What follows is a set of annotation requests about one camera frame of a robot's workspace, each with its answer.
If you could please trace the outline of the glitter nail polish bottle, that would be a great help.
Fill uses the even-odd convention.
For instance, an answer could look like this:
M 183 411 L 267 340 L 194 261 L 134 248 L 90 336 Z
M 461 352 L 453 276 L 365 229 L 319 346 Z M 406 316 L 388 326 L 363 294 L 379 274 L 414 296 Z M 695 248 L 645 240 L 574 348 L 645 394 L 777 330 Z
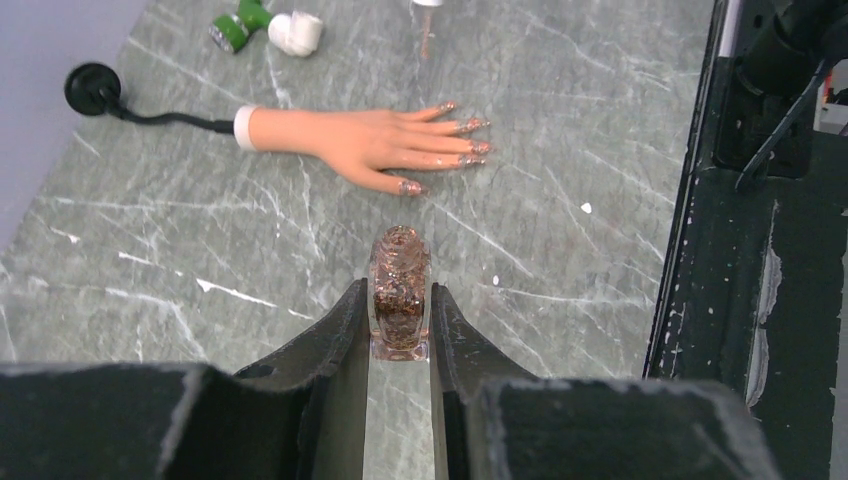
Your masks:
M 428 359 L 430 273 L 429 248 L 415 229 L 393 226 L 375 240 L 367 289 L 370 351 L 375 359 Z

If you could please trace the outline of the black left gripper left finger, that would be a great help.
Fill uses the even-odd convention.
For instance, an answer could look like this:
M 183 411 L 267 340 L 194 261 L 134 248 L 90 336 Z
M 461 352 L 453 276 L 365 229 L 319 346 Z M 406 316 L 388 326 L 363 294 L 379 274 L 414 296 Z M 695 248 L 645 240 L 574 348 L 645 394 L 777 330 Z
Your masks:
M 5 479 L 359 479 L 367 283 L 235 374 L 204 363 L 1 368 Z

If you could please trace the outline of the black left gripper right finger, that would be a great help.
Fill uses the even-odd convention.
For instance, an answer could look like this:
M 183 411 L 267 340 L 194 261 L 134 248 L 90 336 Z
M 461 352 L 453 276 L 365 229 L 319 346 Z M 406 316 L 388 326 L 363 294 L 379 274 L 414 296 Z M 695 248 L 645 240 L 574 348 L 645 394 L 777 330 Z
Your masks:
M 741 400 L 713 381 L 538 377 L 431 290 L 439 479 L 775 479 Z

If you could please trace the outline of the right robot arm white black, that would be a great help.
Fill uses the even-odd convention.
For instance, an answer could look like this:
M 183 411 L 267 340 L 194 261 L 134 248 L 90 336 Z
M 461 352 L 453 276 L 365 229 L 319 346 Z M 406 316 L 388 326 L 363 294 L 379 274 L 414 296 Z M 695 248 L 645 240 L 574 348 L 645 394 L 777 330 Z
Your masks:
M 775 1 L 775 13 L 742 56 L 737 77 L 755 96 L 794 97 L 823 65 L 847 58 L 845 1 Z

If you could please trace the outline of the white nail polish brush cap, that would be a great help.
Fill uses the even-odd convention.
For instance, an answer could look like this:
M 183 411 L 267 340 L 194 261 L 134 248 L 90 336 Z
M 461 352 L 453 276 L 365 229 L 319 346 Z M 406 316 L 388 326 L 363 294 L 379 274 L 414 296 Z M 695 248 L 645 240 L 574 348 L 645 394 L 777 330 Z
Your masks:
M 413 0 L 412 4 L 421 13 L 421 40 L 420 56 L 422 59 L 429 58 L 429 39 L 432 30 L 433 16 L 437 8 L 444 4 L 443 0 Z

